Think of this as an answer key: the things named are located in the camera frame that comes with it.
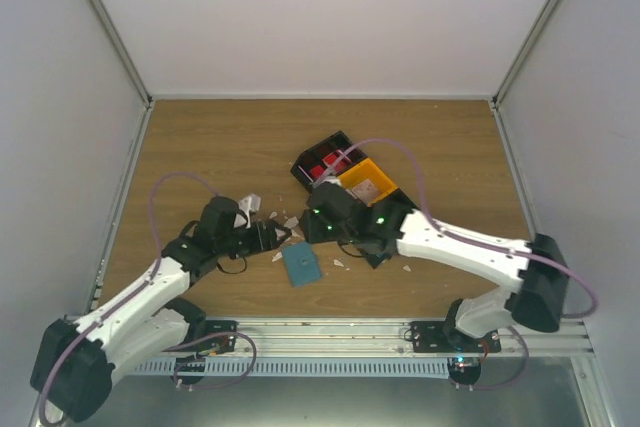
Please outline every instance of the red object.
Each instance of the red object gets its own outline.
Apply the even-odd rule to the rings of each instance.
[[[323,172],[324,172],[324,167],[321,165],[316,165],[314,168],[311,169],[311,175],[313,176],[314,179],[317,179],[318,177],[320,177]]]
[[[330,167],[338,158],[338,154],[336,154],[335,152],[332,154],[327,155],[324,159],[322,159],[324,161],[325,164],[327,164],[327,167]],[[334,167],[334,170],[336,173],[340,173],[342,172],[344,169],[347,168],[347,163],[343,160],[341,160],[340,162],[338,162],[336,164],[336,166]]]

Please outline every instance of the wooden table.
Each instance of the wooden table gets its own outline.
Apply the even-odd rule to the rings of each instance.
[[[289,173],[304,149],[337,130],[354,142],[402,141],[425,171],[436,218],[481,232],[525,238],[526,226],[495,122],[486,102],[259,100],[164,101],[152,114],[107,270],[101,301],[154,259],[147,200],[154,182],[175,170],[205,177],[223,195],[262,197],[261,216],[299,216],[305,190]],[[407,158],[387,145],[365,152],[417,200]],[[197,219],[207,190],[171,179],[156,197],[163,241]],[[460,297],[492,288],[479,277],[435,262],[396,257],[374,270],[335,245],[317,245],[324,277],[292,288],[275,252],[248,259],[247,272],[212,272],[185,297],[210,315],[441,317]],[[344,267],[334,265],[339,260]]]

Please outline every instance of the white debris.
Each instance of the white debris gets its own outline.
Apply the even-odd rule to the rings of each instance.
[[[284,226],[287,229],[293,229],[296,225],[298,225],[297,217],[291,217],[290,219],[287,219],[287,221],[284,223]]]

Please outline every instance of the white enclosure wall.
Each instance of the white enclosure wall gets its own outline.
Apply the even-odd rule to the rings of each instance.
[[[545,0],[103,2],[156,98],[482,98]]]
[[[501,111],[539,228],[601,297],[588,319],[623,425],[640,403],[640,3],[564,0]]]
[[[0,17],[0,424],[19,426],[44,329],[86,308],[143,107],[85,0]]]

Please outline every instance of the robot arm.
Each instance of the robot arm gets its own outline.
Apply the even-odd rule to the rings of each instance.
[[[318,185],[307,205],[309,209],[302,215],[301,227],[310,243],[337,241],[374,255],[400,254],[435,260],[497,284],[487,294],[459,299],[451,305],[443,330],[457,350],[476,346],[476,339],[514,323],[540,332],[555,332],[559,328],[568,284],[566,275],[521,256],[462,243],[444,235],[443,230],[564,264],[550,237],[538,234],[532,242],[502,239],[439,221],[441,230],[437,230],[422,212],[406,204],[383,199],[367,206],[353,198],[336,179]]]
[[[199,338],[194,319],[204,319],[204,312],[177,297],[214,270],[221,257],[236,259],[277,249],[291,235],[274,220],[252,221],[259,204],[255,195],[239,203],[214,197],[200,220],[187,224],[166,245],[159,263],[154,262],[116,297],[74,321],[53,322],[42,338],[31,386],[42,392],[65,349],[97,324],[69,353],[48,395],[68,417],[81,422],[93,415],[112,387],[140,363],[186,338]]]

